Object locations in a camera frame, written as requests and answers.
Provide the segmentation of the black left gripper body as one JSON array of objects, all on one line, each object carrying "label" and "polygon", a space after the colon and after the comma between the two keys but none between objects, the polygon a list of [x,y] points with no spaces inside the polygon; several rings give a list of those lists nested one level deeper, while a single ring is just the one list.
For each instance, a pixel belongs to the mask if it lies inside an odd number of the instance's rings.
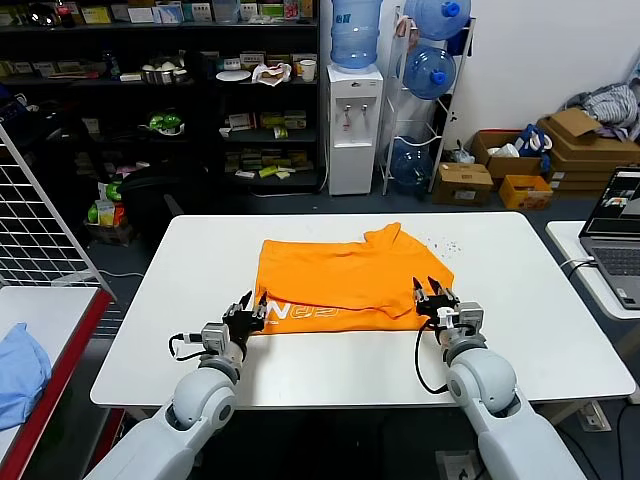
[{"label": "black left gripper body", "polygon": [[230,340],[241,350],[246,350],[249,336],[264,329],[265,317],[253,313],[235,313],[225,316],[223,323],[228,327]]}]

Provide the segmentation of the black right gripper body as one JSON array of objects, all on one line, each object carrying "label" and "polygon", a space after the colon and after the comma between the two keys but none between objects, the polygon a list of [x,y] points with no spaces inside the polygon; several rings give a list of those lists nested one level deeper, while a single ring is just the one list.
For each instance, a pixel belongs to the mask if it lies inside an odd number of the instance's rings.
[{"label": "black right gripper body", "polygon": [[458,298],[447,295],[433,295],[427,296],[417,301],[417,314],[427,318],[426,323],[428,325],[438,325],[438,309],[439,308],[454,308],[458,304]]}]

